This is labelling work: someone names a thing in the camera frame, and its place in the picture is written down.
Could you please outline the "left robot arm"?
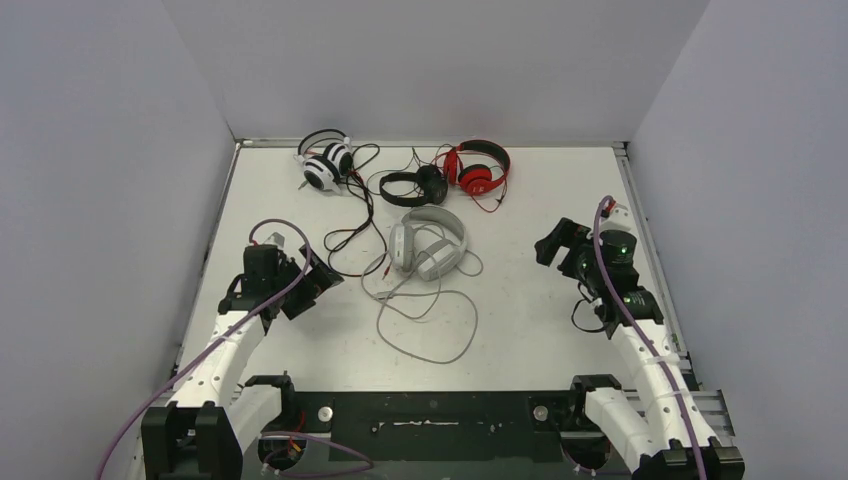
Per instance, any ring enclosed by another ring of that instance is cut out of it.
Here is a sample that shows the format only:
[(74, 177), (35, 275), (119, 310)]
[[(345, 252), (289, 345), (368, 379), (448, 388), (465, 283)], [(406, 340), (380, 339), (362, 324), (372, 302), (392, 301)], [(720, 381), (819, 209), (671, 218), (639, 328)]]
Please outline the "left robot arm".
[(167, 404), (142, 418), (146, 478), (238, 479), (245, 450), (267, 424), (284, 430), (297, 421), (289, 375), (244, 381), (242, 374), (279, 315), (296, 318), (343, 281), (307, 246), (299, 251), (305, 266), (276, 244), (245, 248), (243, 271), (219, 302), (207, 347)]

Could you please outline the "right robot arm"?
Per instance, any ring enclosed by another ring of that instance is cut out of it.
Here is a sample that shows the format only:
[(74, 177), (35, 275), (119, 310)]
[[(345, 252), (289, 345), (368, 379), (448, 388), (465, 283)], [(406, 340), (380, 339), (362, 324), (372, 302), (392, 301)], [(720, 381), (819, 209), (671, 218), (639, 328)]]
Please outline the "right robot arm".
[(618, 351), (641, 403), (635, 407), (613, 376), (575, 377), (578, 393), (565, 402), (567, 417), (578, 427), (596, 427), (632, 479), (741, 479), (740, 450), (723, 443), (708, 423), (659, 304), (640, 283), (627, 215), (606, 200), (592, 225), (563, 217), (534, 244), (544, 266), (567, 251), (557, 269), (584, 289), (582, 300), (600, 321), (596, 330)]

